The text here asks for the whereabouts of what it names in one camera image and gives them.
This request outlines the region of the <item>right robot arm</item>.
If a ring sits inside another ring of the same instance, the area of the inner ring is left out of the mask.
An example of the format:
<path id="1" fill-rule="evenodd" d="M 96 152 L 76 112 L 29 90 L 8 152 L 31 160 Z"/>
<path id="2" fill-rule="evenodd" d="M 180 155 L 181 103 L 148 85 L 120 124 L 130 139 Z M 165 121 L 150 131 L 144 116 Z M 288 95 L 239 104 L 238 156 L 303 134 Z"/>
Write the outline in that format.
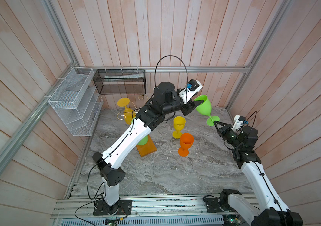
<path id="1" fill-rule="evenodd" d="M 222 210 L 235 210 L 249 226 L 301 226 L 303 219 L 292 212 L 277 194 L 268 179 L 261 160 L 254 151 L 258 131 L 236 120 L 234 125 L 215 121 L 219 136 L 231 145 L 239 169 L 248 179 L 259 207 L 251 205 L 236 190 L 225 189 L 220 195 Z"/>

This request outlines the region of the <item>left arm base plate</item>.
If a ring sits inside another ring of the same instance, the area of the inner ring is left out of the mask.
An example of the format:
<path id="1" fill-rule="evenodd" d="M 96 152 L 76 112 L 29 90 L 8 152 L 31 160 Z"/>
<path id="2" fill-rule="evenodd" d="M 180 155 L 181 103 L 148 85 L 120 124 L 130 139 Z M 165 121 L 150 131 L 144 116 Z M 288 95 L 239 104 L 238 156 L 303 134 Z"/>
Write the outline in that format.
<path id="1" fill-rule="evenodd" d="M 132 200 L 119 199 L 113 206 L 110 206 L 103 199 L 95 201 L 94 216 L 130 215 Z"/>

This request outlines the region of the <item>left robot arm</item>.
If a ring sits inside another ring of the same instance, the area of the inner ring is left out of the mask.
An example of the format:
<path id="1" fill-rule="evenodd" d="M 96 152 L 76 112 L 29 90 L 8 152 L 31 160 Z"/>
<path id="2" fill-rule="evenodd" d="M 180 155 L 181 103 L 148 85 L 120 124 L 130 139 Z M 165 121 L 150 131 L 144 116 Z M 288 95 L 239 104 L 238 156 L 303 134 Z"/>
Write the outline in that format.
<path id="1" fill-rule="evenodd" d="M 192 98 L 202 87 L 202 84 L 194 79 L 183 89 L 175 89 L 170 82 L 160 83 L 118 140 L 102 153 L 94 153 L 93 160 L 105 185 L 103 200 L 108 207 L 113 207 L 120 200 L 119 183 L 125 177 L 121 164 L 130 151 L 159 124 L 166 121 L 167 114 L 181 111 L 183 115 L 188 115 L 199 106 L 202 102 L 193 101 Z"/>

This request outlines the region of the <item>orange wine glass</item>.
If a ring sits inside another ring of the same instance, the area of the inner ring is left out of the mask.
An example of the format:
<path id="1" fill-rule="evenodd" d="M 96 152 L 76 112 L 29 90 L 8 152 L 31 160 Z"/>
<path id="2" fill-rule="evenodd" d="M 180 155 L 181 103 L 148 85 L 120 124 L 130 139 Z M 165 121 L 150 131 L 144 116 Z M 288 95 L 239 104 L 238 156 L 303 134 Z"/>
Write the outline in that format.
<path id="1" fill-rule="evenodd" d="M 182 157 L 186 157 L 189 155 L 189 148 L 194 143 L 193 135 L 189 133 L 184 133 L 180 137 L 180 148 L 178 149 L 178 154 Z"/>

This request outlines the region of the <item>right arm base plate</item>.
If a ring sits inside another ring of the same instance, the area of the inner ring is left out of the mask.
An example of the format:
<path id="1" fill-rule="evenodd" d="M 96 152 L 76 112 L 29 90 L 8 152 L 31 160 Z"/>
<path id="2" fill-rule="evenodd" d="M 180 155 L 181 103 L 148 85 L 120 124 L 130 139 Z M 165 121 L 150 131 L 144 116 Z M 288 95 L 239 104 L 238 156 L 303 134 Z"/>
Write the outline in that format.
<path id="1" fill-rule="evenodd" d="M 207 195 L 203 197 L 203 201 L 206 204 L 206 209 L 208 213 L 222 213 L 225 212 L 219 204 L 219 198 L 212 195 Z"/>

